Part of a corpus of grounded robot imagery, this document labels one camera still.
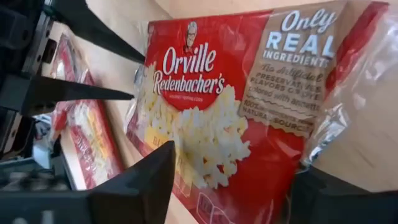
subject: orville redenbacher's logo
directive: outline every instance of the orville redenbacher's logo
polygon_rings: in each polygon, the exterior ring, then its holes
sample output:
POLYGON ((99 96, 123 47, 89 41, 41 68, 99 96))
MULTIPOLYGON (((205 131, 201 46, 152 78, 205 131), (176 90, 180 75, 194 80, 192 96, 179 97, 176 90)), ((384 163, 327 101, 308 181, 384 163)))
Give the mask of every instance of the orville redenbacher's logo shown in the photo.
POLYGON ((194 46, 198 34, 196 22, 189 22, 185 33, 183 55, 169 47, 163 57, 162 69, 154 73, 154 92, 177 91, 187 93, 216 93, 224 89, 223 74, 212 73, 217 56, 209 43, 194 46))

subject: tan label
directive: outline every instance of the tan label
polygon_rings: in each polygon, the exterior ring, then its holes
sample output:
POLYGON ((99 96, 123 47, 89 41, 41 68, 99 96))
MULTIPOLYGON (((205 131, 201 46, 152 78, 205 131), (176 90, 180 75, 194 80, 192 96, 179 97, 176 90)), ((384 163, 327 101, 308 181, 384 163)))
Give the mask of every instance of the tan label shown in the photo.
POLYGON ((336 65, 338 46, 368 2, 352 5, 339 1, 274 11, 239 115, 307 138, 325 98, 325 80, 336 65))

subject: red popcorn bag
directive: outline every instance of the red popcorn bag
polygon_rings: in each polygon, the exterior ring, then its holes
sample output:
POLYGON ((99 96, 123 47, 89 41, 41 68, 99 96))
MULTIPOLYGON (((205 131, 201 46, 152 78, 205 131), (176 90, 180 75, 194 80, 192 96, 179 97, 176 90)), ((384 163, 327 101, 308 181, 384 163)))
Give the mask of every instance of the red popcorn bag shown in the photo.
POLYGON ((347 77, 371 83, 358 71, 377 64, 388 10, 333 1, 150 22, 126 134, 143 156, 175 141, 173 193, 199 223, 273 223, 317 118, 339 113, 324 102, 347 77))
MULTIPOLYGON (((95 84, 81 52, 65 34, 61 36, 52 73, 53 77, 70 82, 95 84)), ((101 100, 59 102, 52 121, 55 133, 66 126, 70 128, 87 189, 124 170, 101 100)))

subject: popcorn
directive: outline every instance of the popcorn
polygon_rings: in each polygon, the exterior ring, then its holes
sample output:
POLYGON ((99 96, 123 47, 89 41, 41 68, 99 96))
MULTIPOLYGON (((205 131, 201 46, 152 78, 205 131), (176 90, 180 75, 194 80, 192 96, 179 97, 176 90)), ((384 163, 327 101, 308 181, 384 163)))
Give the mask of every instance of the popcorn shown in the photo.
POLYGON ((238 116, 241 102, 235 100, 234 88, 227 85, 213 105, 205 110, 196 106, 177 111, 153 92, 154 68, 155 64, 152 64, 144 71, 146 78, 140 96, 141 128, 148 125, 175 141, 179 157, 177 170, 183 173, 187 166, 192 166, 194 172, 190 175, 198 188, 228 186, 228 178, 238 171, 236 161, 251 153, 250 142, 241 140, 248 121, 238 116))

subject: plastic packaging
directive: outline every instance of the plastic packaging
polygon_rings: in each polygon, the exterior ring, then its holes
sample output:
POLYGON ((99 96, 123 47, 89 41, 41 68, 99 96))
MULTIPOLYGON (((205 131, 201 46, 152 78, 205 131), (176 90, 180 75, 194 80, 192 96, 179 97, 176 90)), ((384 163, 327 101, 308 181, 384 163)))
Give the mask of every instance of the plastic packaging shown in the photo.
MULTIPOLYGON (((70 82, 95 84, 81 51, 70 35, 62 34, 60 38, 52 76, 70 82)), ((66 126, 70 128, 87 189, 92 189, 123 171, 102 101, 58 103, 52 118, 53 134, 56 136, 66 126)))
POLYGON ((305 148, 312 162, 347 127, 344 109, 363 107, 357 87, 386 71, 373 50, 395 29, 388 10, 334 1, 151 22, 126 134, 144 156, 175 141, 173 193, 199 223, 273 223, 305 148))

